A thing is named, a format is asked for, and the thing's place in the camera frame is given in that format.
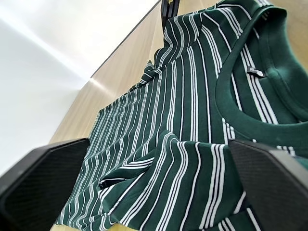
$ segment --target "crew neck collar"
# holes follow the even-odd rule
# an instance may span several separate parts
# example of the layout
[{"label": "crew neck collar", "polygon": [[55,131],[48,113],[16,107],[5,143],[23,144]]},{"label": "crew neck collar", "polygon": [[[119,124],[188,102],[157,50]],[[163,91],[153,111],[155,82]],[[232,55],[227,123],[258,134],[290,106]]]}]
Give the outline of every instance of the crew neck collar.
[{"label": "crew neck collar", "polygon": [[[217,79],[215,102],[220,115],[238,133],[248,139],[256,139],[258,142],[272,145],[283,144],[284,146],[307,147],[308,122],[282,125],[264,123],[240,111],[232,98],[231,73],[236,60],[234,57],[240,55],[249,33],[266,11],[270,11],[271,16],[275,17],[275,20],[269,22],[262,32],[268,33],[268,36],[260,36],[261,49],[266,52],[267,57],[264,59],[266,75],[270,78],[271,84],[275,85],[277,94],[282,98],[288,109],[299,118],[306,118],[307,120],[308,102],[299,97],[300,95],[305,95],[305,89],[308,89],[307,74],[294,58],[287,42],[285,34],[286,11],[273,6],[259,8],[255,11],[252,20],[247,24],[241,37],[237,40],[232,49],[233,55],[228,57]],[[277,33],[277,36],[271,38],[269,33]],[[291,78],[295,76],[300,79],[301,83],[291,81]]]}]

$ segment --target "clothing label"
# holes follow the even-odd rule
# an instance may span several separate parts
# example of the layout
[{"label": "clothing label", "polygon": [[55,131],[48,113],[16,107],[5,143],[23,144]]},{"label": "clothing label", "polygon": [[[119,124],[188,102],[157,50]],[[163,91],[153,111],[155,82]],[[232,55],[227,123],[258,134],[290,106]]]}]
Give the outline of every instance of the clothing label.
[{"label": "clothing label", "polygon": [[259,78],[265,77],[265,74],[262,71],[259,71],[252,66],[247,67],[247,73],[250,74],[250,75],[259,77]]}]

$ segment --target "striped shirt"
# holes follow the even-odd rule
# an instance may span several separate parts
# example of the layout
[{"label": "striped shirt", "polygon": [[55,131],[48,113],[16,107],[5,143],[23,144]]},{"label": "striped shirt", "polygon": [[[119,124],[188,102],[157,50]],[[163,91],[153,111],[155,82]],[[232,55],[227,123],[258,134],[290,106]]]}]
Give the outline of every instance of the striped shirt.
[{"label": "striped shirt", "polygon": [[99,112],[56,224],[261,230],[228,140],[308,156],[308,77],[290,52],[285,18],[266,0],[223,0],[170,19],[154,64]]}]

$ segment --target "white stripe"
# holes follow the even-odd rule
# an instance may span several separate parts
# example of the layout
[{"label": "white stripe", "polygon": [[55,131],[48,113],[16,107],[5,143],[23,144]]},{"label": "white stripe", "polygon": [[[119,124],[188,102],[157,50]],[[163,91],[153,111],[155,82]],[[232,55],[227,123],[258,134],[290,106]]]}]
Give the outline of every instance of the white stripe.
[{"label": "white stripe", "polygon": [[[168,133],[167,135],[164,136],[162,147],[166,145],[169,136],[171,136],[171,133]],[[154,173],[149,180],[149,184],[145,187],[141,195],[139,195],[134,204],[129,208],[129,210],[120,220],[120,223],[123,224],[124,226],[128,226],[129,222],[137,215],[137,213],[142,209],[145,202],[149,198],[150,193],[159,177],[159,173],[161,171],[162,165],[164,164],[166,155],[167,155],[166,150],[162,148],[162,151],[159,155],[157,164],[154,169]]]},{"label": "white stripe", "polygon": [[169,224],[171,215],[173,213],[174,210],[174,206],[175,203],[177,201],[178,198],[178,194],[180,191],[180,187],[181,187],[181,182],[182,179],[186,173],[187,167],[188,167],[188,153],[187,150],[185,149],[185,142],[178,142],[177,143],[179,152],[181,154],[181,165],[180,165],[180,169],[178,170],[175,179],[172,182],[171,185],[171,189],[172,189],[172,193],[169,194],[167,203],[169,203],[169,205],[165,206],[165,209],[163,211],[163,214],[166,214],[167,216],[165,216],[165,218],[163,218],[163,216],[161,217],[161,221],[162,221],[162,227],[159,227],[159,223],[156,227],[157,231],[163,230],[165,231],[167,229],[167,226]]},{"label": "white stripe", "polygon": [[260,226],[258,225],[258,222],[257,222],[256,218],[254,217],[254,215],[253,215],[251,209],[250,209],[250,208],[247,208],[247,212],[248,212],[248,215],[249,215],[249,217],[250,217],[252,223],[254,224],[254,227],[255,227],[256,231],[261,231],[261,228],[260,228]]},{"label": "white stripe", "polygon": [[221,221],[221,224],[222,224],[225,231],[230,231],[224,220]]},{"label": "white stripe", "polygon": [[162,67],[163,66],[163,62],[165,60],[165,58],[170,54],[170,52],[172,51],[173,49],[173,43],[168,35],[168,32],[166,30],[166,27],[165,27],[165,40],[166,42],[169,44],[169,47],[168,49],[163,53],[162,57],[160,58],[159,60],[159,66],[158,68]]},{"label": "white stripe", "polygon": [[207,132],[208,132],[208,142],[212,142],[212,135],[211,135],[211,115],[210,115],[210,103],[209,103],[209,94],[208,94],[208,82],[207,82],[207,74],[206,74],[206,68],[205,68],[205,60],[203,55],[203,49],[200,44],[200,41],[197,39],[197,42],[199,44],[200,50],[201,50],[201,57],[202,57],[202,65],[203,65],[203,73],[204,73],[204,79],[205,79],[205,93],[206,93],[206,113],[207,113]]},{"label": "white stripe", "polygon": [[[241,58],[242,58],[242,62],[243,62],[243,65],[244,65],[244,71],[247,72],[247,66],[248,65],[246,64],[246,59],[244,58],[244,52],[243,51],[241,51]],[[256,109],[257,109],[259,116],[261,118],[261,121],[264,122],[264,123],[267,123],[267,119],[265,118],[265,116],[263,114],[263,110],[261,108],[260,102],[258,101],[258,98],[256,96],[256,91],[255,91],[255,89],[252,85],[252,80],[251,80],[252,77],[249,74],[246,74],[246,76],[247,76],[247,82],[248,82],[253,100],[255,102]]]},{"label": "white stripe", "polygon": [[188,49],[188,55],[190,57],[190,69],[191,69],[191,141],[198,141],[198,89],[197,89],[197,76],[196,76],[196,64],[194,60],[193,49]]},{"label": "white stripe", "polygon": [[184,215],[184,218],[183,218],[181,226],[180,226],[180,231],[182,231],[183,228],[184,228],[184,224],[185,224],[185,221],[187,219],[188,212],[189,212],[189,209],[190,209],[192,201],[193,201],[193,195],[194,195],[194,190],[195,190],[195,186],[196,186],[196,181],[197,181],[199,171],[200,171],[200,167],[201,167],[201,156],[200,156],[200,152],[199,152],[199,149],[198,149],[198,144],[199,144],[198,142],[195,144],[195,148],[196,148],[196,152],[197,152],[197,156],[198,156],[198,167],[197,167],[195,176],[194,176],[193,181],[192,181],[193,185],[192,185],[192,190],[191,190],[191,196],[189,198],[189,201],[188,201],[188,204],[187,204],[187,207],[186,207],[186,211],[185,211],[185,215]]},{"label": "white stripe", "polygon": [[235,139],[234,127],[230,126],[231,129],[231,139]]},{"label": "white stripe", "polygon": [[260,0],[255,0],[255,1],[258,3],[259,7],[262,7],[262,6],[263,6],[263,3],[261,3]]},{"label": "white stripe", "polygon": [[183,56],[181,56],[181,66],[182,66],[182,99],[181,99],[180,141],[182,141],[183,120],[184,120],[184,61],[183,61]]},{"label": "white stripe", "polygon": [[105,181],[109,181],[109,180],[125,180],[125,178],[111,178],[111,179],[104,179],[102,181],[100,181],[99,184],[103,184]]},{"label": "white stripe", "polygon": [[174,17],[174,22],[176,24],[176,26],[178,27],[179,29],[179,32],[180,32],[180,36],[181,36],[181,47],[180,47],[180,50],[178,52],[178,55],[177,55],[177,58],[180,57],[180,55],[182,55],[182,52],[183,52],[183,49],[184,49],[184,42],[185,42],[185,38],[184,38],[184,31],[181,27],[181,25],[179,24],[179,18],[178,17]]},{"label": "white stripe", "polygon": [[173,38],[174,38],[175,42],[177,43],[177,46],[175,47],[174,53],[173,53],[173,55],[170,57],[169,62],[173,60],[173,56],[177,53],[177,49],[178,49],[178,40],[177,40],[177,37],[176,37],[175,34],[174,34],[174,30],[173,30],[173,25],[172,25],[172,23],[170,23],[170,27],[171,27],[171,30],[172,30]]},{"label": "white stripe", "polygon": [[[251,64],[251,66],[255,68],[255,64],[253,62],[253,59],[251,57],[251,54],[250,54],[249,49],[248,49],[246,44],[244,45],[244,53],[245,52],[246,52],[246,54],[248,56],[248,60],[249,60],[249,62]],[[254,80],[255,80],[255,83],[256,83],[256,86],[257,86],[257,90],[259,91],[259,94],[261,96],[261,99],[264,102],[264,107],[266,107],[267,110],[269,111],[269,115],[270,115],[270,118],[271,118],[273,124],[278,124],[276,115],[275,115],[275,113],[274,113],[274,111],[273,111],[273,109],[272,109],[272,107],[271,107],[271,105],[270,105],[270,103],[269,103],[269,101],[268,101],[268,99],[267,99],[267,97],[266,97],[266,95],[265,95],[261,85],[260,85],[259,79],[258,78],[254,78]]]},{"label": "white stripe", "polygon": [[103,201],[114,187],[115,187],[115,184],[110,186],[109,188],[105,188],[103,190],[99,190],[98,191],[99,199],[101,201]]},{"label": "white stripe", "polygon": [[260,39],[260,36],[259,36],[257,30],[256,30],[255,28],[253,28],[253,30],[254,30],[254,32],[255,32],[255,34],[256,34],[257,39]]},{"label": "white stripe", "polygon": [[171,155],[172,155],[171,164],[170,164],[170,166],[169,166],[169,168],[168,168],[168,170],[167,170],[167,172],[166,172],[166,174],[165,174],[165,176],[164,176],[164,178],[163,178],[162,183],[160,184],[159,191],[158,191],[158,194],[157,194],[157,196],[156,196],[156,200],[155,200],[155,202],[154,202],[154,205],[152,206],[150,212],[148,213],[148,216],[145,218],[145,220],[144,220],[143,223],[141,224],[140,230],[143,230],[143,227],[145,226],[146,222],[147,222],[147,221],[149,220],[149,218],[150,218],[150,215],[152,214],[153,210],[155,209],[156,204],[157,204],[157,202],[158,202],[158,200],[159,200],[159,197],[160,197],[161,190],[162,190],[162,188],[163,188],[163,186],[164,186],[165,180],[166,180],[166,178],[167,178],[167,176],[168,176],[168,174],[169,174],[169,171],[171,170],[171,168],[172,168],[172,166],[173,166],[173,163],[174,163],[174,155],[173,155],[173,151],[172,151],[172,148],[171,148],[171,142],[172,142],[173,140],[175,140],[175,138],[171,139],[171,141],[170,141],[170,143],[169,143],[169,149],[170,149],[170,152],[171,152]]},{"label": "white stripe", "polygon": [[117,202],[114,204],[114,206],[109,210],[108,215],[110,215],[118,206],[118,204],[123,200],[123,198],[126,196],[126,194],[130,191],[130,189],[138,182],[138,180],[144,175],[145,172],[141,173],[121,194]]},{"label": "white stripe", "polygon": [[218,194],[219,194],[219,191],[218,191],[219,186],[218,185],[219,185],[219,174],[220,174],[220,169],[221,169],[221,161],[220,161],[220,156],[219,156],[219,152],[218,152],[219,146],[220,145],[216,145],[215,148],[214,148],[214,152],[215,152],[215,155],[216,155],[218,160],[217,160],[217,169],[216,169],[216,174],[215,174],[214,197],[213,197],[211,206],[209,208],[208,216],[207,216],[207,219],[206,219],[206,223],[205,223],[206,229],[211,227],[212,216],[214,214],[214,210],[215,210],[215,207],[216,207],[216,204],[217,204],[217,198],[218,198]]},{"label": "white stripe", "polygon": [[119,167],[121,169],[141,169],[141,168],[146,168],[148,166],[150,166],[151,164],[149,165],[144,165],[144,166],[122,166],[122,167]]},{"label": "white stripe", "polygon": [[[140,100],[141,100],[141,93],[140,93],[140,98],[138,99],[137,105],[136,105],[136,107],[135,107],[137,98],[138,98],[138,97],[137,97],[137,94],[135,94],[135,99],[134,99],[133,105],[131,106],[131,113],[130,113],[130,114],[133,114],[134,110],[138,111],[139,102],[140,102]],[[131,129],[130,129],[128,135],[127,135],[127,137],[128,137],[128,143],[130,143],[130,134],[131,134],[131,132],[134,130],[134,127],[135,127],[136,117],[137,117],[137,113],[135,114],[135,118],[134,118],[134,120],[133,120],[134,122],[133,122],[133,124],[132,124],[132,126],[131,126]],[[125,160],[123,161],[123,164],[124,164],[124,165],[127,164],[127,161],[128,161],[128,158],[127,158],[128,146],[129,146],[129,145],[127,145],[127,147],[126,147],[126,151],[125,151],[125,155],[124,155],[124,159],[125,159]]]},{"label": "white stripe", "polygon": [[133,161],[133,162],[130,162],[129,165],[139,165],[139,164],[144,164],[144,163],[151,163],[153,162],[153,160],[154,160],[154,157],[147,159],[147,160]]},{"label": "white stripe", "polygon": [[229,218],[226,218],[225,220],[226,220],[226,222],[227,222],[227,224],[228,224],[230,230],[231,230],[231,231],[235,231],[235,228],[234,228],[234,226],[232,225],[232,223],[231,223],[231,221],[229,220]]},{"label": "white stripe", "polygon": [[232,80],[232,84],[233,84],[233,89],[234,89],[234,94],[235,94],[237,106],[238,106],[240,111],[243,111],[242,106],[241,106],[241,102],[240,102],[240,97],[239,97],[239,94],[237,92],[237,87],[236,87],[236,83],[235,83],[233,72],[231,73],[231,80]]},{"label": "white stripe", "polygon": [[222,130],[223,130],[223,138],[225,144],[228,144],[227,126],[226,126],[226,120],[224,118],[222,118]]},{"label": "white stripe", "polygon": [[227,134],[228,134],[228,139],[230,140],[231,139],[231,130],[230,130],[230,125],[229,123],[226,123],[227,125]]},{"label": "white stripe", "polygon": [[222,9],[223,9],[223,8],[221,8],[221,9],[218,8],[218,10],[219,10],[219,11],[226,17],[226,19],[228,20],[228,22],[229,22],[229,24],[230,24],[232,30],[234,31],[234,33],[235,33],[235,35],[236,35],[236,38],[239,39],[240,36],[239,36],[238,31],[237,31],[237,29],[235,28],[235,26],[234,26],[232,20],[230,19],[229,15],[228,15],[226,12],[224,12]]},{"label": "white stripe", "polygon": [[207,29],[205,26],[202,25],[202,32],[204,33],[208,44],[210,46],[211,52],[212,52],[212,57],[213,57],[213,62],[214,62],[214,66],[215,66],[215,74],[216,74],[216,78],[218,78],[218,74],[220,73],[220,69],[222,67],[222,62],[221,62],[221,58],[220,58],[220,54],[218,52],[218,48],[217,45],[215,43],[214,37],[212,35],[212,33],[209,31],[209,29]]},{"label": "white stripe", "polygon": [[237,205],[236,205],[236,208],[235,208],[233,214],[239,213],[239,211],[240,211],[240,209],[241,209],[241,207],[242,207],[242,204],[243,204],[243,201],[244,201],[245,197],[246,197],[246,192],[244,191],[243,194],[242,194],[242,196],[241,196],[241,198],[240,198],[240,200],[239,200],[239,202],[238,202]]},{"label": "white stripe", "polygon": [[218,7],[234,7],[234,6],[241,8],[243,10],[243,12],[247,15],[247,18],[249,20],[251,20],[251,16],[248,13],[248,11],[243,6],[241,6],[241,5],[238,5],[238,4],[221,4]]},{"label": "white stripe", "polygon": [[194,41],[196,41],[197,37],[199,36],[199,31],[198,31],[197,25],[196,25],[196,23],[193,19],[193,14],[189,15],[188,19],[189,19],[189,22],[192,25],[192,29],[193,29],[193,33],[194,33]]},{"label": "white stripe", "polygon": [[203,29],[202,29],[202,32],[204,33],[204,35],[206,37],[206,40],[208,42],[208,45],[209,45],[211,53],[212,53],[212,60],[213,60],[214,66],[215,66],[215,74],[216,74],[216,78],[217,78],[218,77],[218,65],[217,65],[218,62],[216,60],[216,54],[214,52],[214,49],[213,49],[213,46],[212,46],[212,42],[211,42],[208,34]]},{"label": "white stripe", "polygon": [[[157,94],[155,96],[155,101],[154,101],[154,106],[153,106],[150,134],[148,135],[148,140],[145,142],[144,146],[142,147],[142,156],[145,156],[146,153],[148,153],[149,142],[154,134],[155,126],[156,126],[156,115],[157,115],[160,89],[161,89],[162,71],[160,69],[157,69],[155,72],[159,74],[158,83],[157,83]],[[164,99],[163,99],[163,108],[165,106],[165,96],[166,96],[166,88],[165,88]]]},{"label": "white stripe", "polygon": [[219,155],[220,155],[220,161],[221,161],[221,170],[220,170],[220,177],[219,177],[219,192],[218,192],[218,198],[213,208],[213,213],[212,213],[211,221],[210,221],[210,227],[214,226],[215,215],[220,205],[222,194],[223,194],[223,186],[224,186],[224,179],[225,179],[225,159],[224,159],[224,154],[223,154],[223,147],[224,147],[223,144],[219,146]]},{"label": "white stripe", "polygon": [[203,13],[203,15],[204,15],[205,17],[207,17],[209,20],[211,20],[213,23],[215,23],[215,24],[217,25],[218,31],[220,32],[221,36],[222,36],[223,39],[225,40],[225,43],[226,43],[226,45],[227,45],[227,47],[228,47],[228,49],[229,49],[229,52],[232,52],[232,49],[231,49],[231,47],[230,47],[230,45],[229,45],[229,43],[228,43],[228,40],[227,40],[225,34],[224,34],[224,33],[222,32],[222,30],[221,30],[220,25],[219,25],[214,19],[212,19],[210,16],[208,16],[206,13]]},{"label": "white stripe", "polygon": [[210,186],[209,186],[209,190],[208,190],[208,199],[207,199],[207,203],[205,205],[205,210],[204,213],[202,215],[202,219],[199,225],[199,229],[203,230],[204,226],[205,226],[205,222],[206,222],[206,218],[207,216],[209,216],[209,210],[210,210],[210,206],[212,204],[213,201],[213,192],[214,192],[214,184],[215,184],[215,178],[216,178],[216,173],[217,173],[217,168],[218,168],[218,162],[217,162],[217,154],[215,152],[215,146],[217,144],[212,144],[211,145],[211,154],[213,157],[213,168],[212,168],[212,176],[211,176],[211,182],[210,182]]},{"label": "white stripe", "polygon": [[214,52],[215,52],[215,55],[216,55],[216,58],[217,58],[217,65],[219,67],[219,69],[218,69],[218,73],[219,73],[221,68],[222,68],[222,61],[221,61],[221,56],[219,54],[218,46],[215,42],[215,39],[214,39],[212,32],[207,27],[205,27],[204,25],[202,25],[202,29],[204,29],[207,32],[207,34],[210,37],[210,40],[212,41]]},{"label": "white stripe", "polygon": [[225,230],[222,228],[221,223],[218,223],[218,229],[219,229],[219,231],[225,231]]},{"label": "white stripe", "polygon": [[229,8],[223,8],[223,9],[225,10],[225,12],[226,12],[229,16],[231,16],[231,19],[232,19],[234,25],[236,26],[236,29],[237,29],[239,35],[241,35],[242,32],[243,32],[243,30],[241,29],[241,25],[240,25],[239,21],[237,21],[237,19],[236,19],[234,13],[232,12],[232,10],[230,10]]},{"label": "white stripe", "polygon": [[172,67],[172,79],[171,79],[171,91],[170,91],[170,104],[169,104],[169,113],[167,116],[167,130],[173,132],[173,118],[175,113],[175,97],[177,89],[177,67],[174,61],[171,62]]},{"label": "white stripe", "polygon": [[296,156],[296,154],[295,154],[295,151],[294,151],[294,148],[293,147],[289,147],[289,151],[290,151],[290,155],[291,156]]},{"label": "white stripe", "polygon": [[143,95],[143,100],[142,100],[142,105],[141,105],[141,110],[140,110],[140,113],[139,113],[139,118],[138,118],[138,125],[137,125],[137,128],[136,130],[134,131],[134,138],[133,138],[133,144],[132,144],[132,148],[131,148],[131,153],[135,153],[136,151],[136,147],[137,147],[137,144],[138,144],[138,137],[139,137],[139,134],[140,134],[140,130],[141,130],[141,125],[142,125],[142,119],[143,119],[143,115],[144,115],[144,110],[145,110],[145,106],[146,106],[146,101],[147,101],[147,96],[148,96],[148,88],[145,88],[144,89],[144,95]]}]

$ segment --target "green fabric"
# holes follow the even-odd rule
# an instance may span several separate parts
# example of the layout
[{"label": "green fabric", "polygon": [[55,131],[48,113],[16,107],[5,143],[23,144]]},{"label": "green fabric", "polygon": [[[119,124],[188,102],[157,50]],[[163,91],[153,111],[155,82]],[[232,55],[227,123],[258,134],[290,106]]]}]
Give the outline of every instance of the green fabric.
[{"label": "green fabric", "polygon": [[[170,19],[155,63],[99,112],[56,223],[261,230],[228,140],[307,158],[308,77],[290,52],[285,17],[264,0],[224,0]],[[247,74],[249,66],[266,77]]]}]

